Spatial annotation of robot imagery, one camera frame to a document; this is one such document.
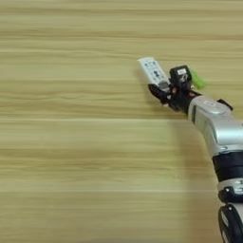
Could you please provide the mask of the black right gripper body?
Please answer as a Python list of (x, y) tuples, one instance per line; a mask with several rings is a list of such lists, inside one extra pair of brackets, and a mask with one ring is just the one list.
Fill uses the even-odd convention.
[(167, 90), (167, 101), (170, 108), (188, 114), (191, 101), (200, 96), (191, 87), (170, 86)]

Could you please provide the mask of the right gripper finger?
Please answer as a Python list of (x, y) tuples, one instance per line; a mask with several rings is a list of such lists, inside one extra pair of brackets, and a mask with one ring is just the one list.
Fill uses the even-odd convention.
[(148, 85), (149, 91), (151, 94), (157, 98), (162, 105), (166, 105), (169, 103), (169, 94), (162, 91), (157, 85), (149, 84)]

